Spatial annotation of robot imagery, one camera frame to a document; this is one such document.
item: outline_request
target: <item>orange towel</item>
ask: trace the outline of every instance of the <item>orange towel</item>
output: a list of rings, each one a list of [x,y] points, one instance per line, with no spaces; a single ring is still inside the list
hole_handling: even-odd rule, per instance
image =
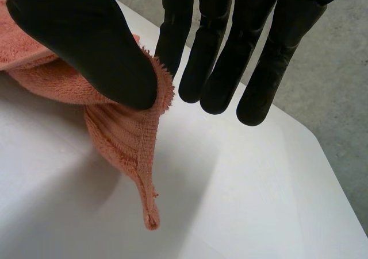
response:
[[[152,184],[152,165],[159,117],[174,95],[170,74],[148,52],[157,74],[158,95],[149,110],[135,111],[98,93],[76,70],[27,36],[10,18],[0,0],[0,71],[5,70],[29,91],[49,99],[84,105],[88,131],[95,147],[137,185],[145,225],[159,227]]]

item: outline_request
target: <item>white surface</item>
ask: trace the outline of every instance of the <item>white surface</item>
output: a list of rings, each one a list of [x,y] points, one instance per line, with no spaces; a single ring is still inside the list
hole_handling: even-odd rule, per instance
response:
[[[121,6],[154,50],[159,29]],[[81,109],[1,77],[0,258],[368,258],[315,137],[276,107],[243,126],[243,90],[223,115],[176,97],[163,116],[154,164],[162,225],[151,232],[135,185],[93,149]]]

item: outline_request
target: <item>concrete floor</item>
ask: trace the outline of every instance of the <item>concrete floor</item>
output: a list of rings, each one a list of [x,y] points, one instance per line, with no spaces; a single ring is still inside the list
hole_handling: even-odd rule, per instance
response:
[[[161,0],[120,0],[157,26]],[[195,1],[191,46],[200,14]],[[270,20],[244,74],[247,83]],[[368,234],[368,4],[336,0],[304,37],[274,101],[308,127],[324,152]]]

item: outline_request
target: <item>glove finger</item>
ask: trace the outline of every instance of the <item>glove finger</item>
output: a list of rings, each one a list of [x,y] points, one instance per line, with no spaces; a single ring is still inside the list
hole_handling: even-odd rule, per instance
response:
[[[155,56],[175,76],[181,61],[186,39],[191,27],[194,0],[162,0],[164,22]]]
[[[150,108],[156,75],[116,1],[64,1],[70,3],[67,8],[62,0],[8,0],[7,5],[23,31],[78,70],[102,95],[134,109]]]
[[[196,103],[222,43],[232,0],[200,0],[201,22],[179,86],[180,97]]]
[[[226,110],[276,0],[235,0],[229,38],[208,79],[201,106],[211,114]]]
[[[301,39],[326,8],[313,0],[277,1],[266,45],[237,107],[241,123],[256,126],[265,120]]]

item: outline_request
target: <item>black glove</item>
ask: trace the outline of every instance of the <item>black glove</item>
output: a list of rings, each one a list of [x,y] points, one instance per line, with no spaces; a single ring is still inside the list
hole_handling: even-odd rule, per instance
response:
[[[164,23],[156,56],[177,72],[193,12],[193,0],[162,0]],[[333,0],[235,0],[232,27],[215,65],[232,0],[200,0],[201,22],[179,86],[188,103],[220,114],[228,107],[273,6],[273,23],[258,65],[237,107],[250,126],[266,117],[299,42]]]
[[[156,75],[115,0],[7,0],[28,35],[76,68],[104,96],[134,109],[156,100]]]

